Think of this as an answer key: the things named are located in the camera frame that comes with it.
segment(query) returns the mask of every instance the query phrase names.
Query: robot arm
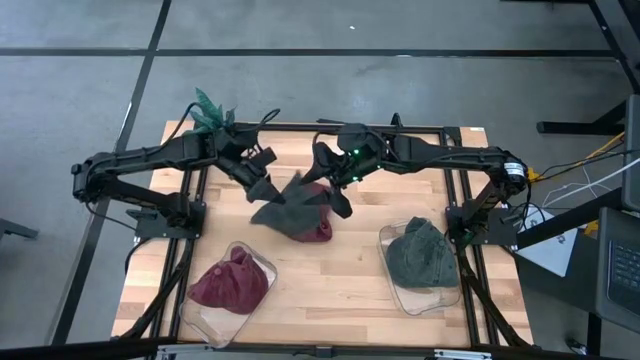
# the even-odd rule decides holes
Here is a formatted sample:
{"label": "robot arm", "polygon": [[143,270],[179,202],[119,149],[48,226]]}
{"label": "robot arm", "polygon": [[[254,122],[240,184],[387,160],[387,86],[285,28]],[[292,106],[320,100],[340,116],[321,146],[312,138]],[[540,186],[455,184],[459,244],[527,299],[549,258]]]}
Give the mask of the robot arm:
{"label": "robot arm", "polygon": [[461,215],[464,227],[486,222],[488,212],[499,201],[507,201],[527,186],[526,165],[497,147],[432,145],[397,132],[377,132],[363,124],[345,124],[330,135],[337,135],[338,147],[343,154],[336,154],[327,144],[314,141],[314,162],[302,181],[308,183],[327,178],[331,191],[310,203],[328,202],[343,218],[351,216],[352,210],[340,190],[379,169],[397,174],[415,173],[426,168],[485,172],[489,175],[489,184],[476,199],[465,203]]}
{"label": "robot arm", "polygon": [[213,165],[242,185],[249,202],[283,202],[266,169],[276,156],[271,148],[258,146],[257,134],[257,129],[220,128],[170,138],[152,148],[98,153],[71,168],[73,196],[83,203],[111,198],[153,209],[169,227],[188,227],[194,208],[187,194],[158,193],[120,181],[118,176],[161,168],[199,170]]}

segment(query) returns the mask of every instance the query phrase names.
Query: yellow cable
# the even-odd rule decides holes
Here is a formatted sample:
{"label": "yellow cable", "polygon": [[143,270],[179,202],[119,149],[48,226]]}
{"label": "yellow cable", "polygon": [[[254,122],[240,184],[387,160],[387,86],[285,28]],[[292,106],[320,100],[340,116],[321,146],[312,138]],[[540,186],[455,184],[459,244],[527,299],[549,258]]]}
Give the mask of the yellow cable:
{"label": "yellow cable", "polygon": [[620,140],[620,138],[622,138],[623,136],[624,136],[624,131],[623,131],[623,132],[621,132],[620,134],[616,135],[613,139],[609,140],[609,142],[608,142],[608,143],[606,143],[606,144],[604,144],[600,149],[598,149],[598,150],[596,150],[596,151],[592,152],[591,154],[589,154],[589,156],[587,156],[587,157],[585,158],[585,160],[587,160],[587,159],[591,159],[592,157],[594,157],[594,156],[596,156],[596,155],[598,155],[598,154],[600,154],[600,153],[602,153],[602,152],[605,152],[605,149],[606,149],[606,148],[608,148],[609,146],[611,146],[611,144],[613,144],[614,142],[616,142],[616,141]]}
{"label": "yellow cable", "polygon": [[[620,134],[616,135],[613,139],[609,140],[606,144],[602,145],[598,150],[596,150],[596,151],[592,152],[591,154],[589,154],[589,156],[587,156],[586,158],[584,158],[584,160],[591,159],[592,157],[594,157],[594,156],[596,156],[596,155],[598,155],[598,154],[600,154],[600,153],[605,152],[605,151],[606,151],[606,149],[607,149],[609,146],[611,146],[614,142],[616,142],[616,141],[620,140],[623,136],[624,136],[624,131],[623,131],[623,132],[621,132]],[[584,164],[584,161],[581,161],[581,162],[576,163],[575,165],[573,165],[573,166],[569,167],[569,169],[576,168],[576,167],[581,166],[581,165],[583,165],[583,164]],[[534,172],[534,171],[533,171],[533,169],[529,168],[529,170],[530,170],[530,172],[529,172],[529,174],[528,174],[528,176],[529,176],[529,181],[531,181],[532,183],[534,183],[534,182],[536,182],[536,181],[540,181],[540,180],[543,180],[543,179],[544,179],[544,176],[540,176],[540,175],[538,175],[536,172]]]}

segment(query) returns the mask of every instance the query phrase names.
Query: computer monitor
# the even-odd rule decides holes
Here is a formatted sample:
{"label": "computer monitor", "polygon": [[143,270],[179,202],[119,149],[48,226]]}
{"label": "computer monitor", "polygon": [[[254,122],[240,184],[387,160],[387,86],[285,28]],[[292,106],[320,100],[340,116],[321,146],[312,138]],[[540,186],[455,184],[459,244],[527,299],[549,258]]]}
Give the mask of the computer monitor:
{"label": "computer monitor", "polygon": [[[631,95],[627,101],[625,122],[624,163],[640,158],[640,95]],[[640,164],[622,173],[622,204],[627,210],[640,211]]]}

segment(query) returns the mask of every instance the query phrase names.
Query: gray cloth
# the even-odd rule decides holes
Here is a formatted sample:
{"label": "gray cloth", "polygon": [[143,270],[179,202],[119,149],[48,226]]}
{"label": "gray cloth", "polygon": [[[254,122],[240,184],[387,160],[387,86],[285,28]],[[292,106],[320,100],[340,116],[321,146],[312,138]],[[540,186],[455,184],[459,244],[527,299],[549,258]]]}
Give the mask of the gray cloth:
{"label": "gray cloth", "polygon": [[403,288],[455,287],[455,258],[444,235],[428,220],[414,217],[404,235],[387,248],[391,280]]}

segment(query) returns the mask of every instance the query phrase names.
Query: white paper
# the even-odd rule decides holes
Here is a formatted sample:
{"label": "white paper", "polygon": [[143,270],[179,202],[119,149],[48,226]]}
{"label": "white paper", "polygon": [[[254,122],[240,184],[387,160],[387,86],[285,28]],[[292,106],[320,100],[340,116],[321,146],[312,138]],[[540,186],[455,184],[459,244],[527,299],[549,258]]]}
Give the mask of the white paper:
{"label": "white paper", "polygon": [[[547,221],[553,218],[553,215],[544,210],[542,210],[542,213]],[[525,221],[527,228],[531,228],[543,222],[542,215],[535,207],[530,206],[528,214],[529,215]],[[547,239],[516,252],[518,255],[540,265],[552,273],[565,277],[577,234],[577,228],[571,229],[554,238]]]}

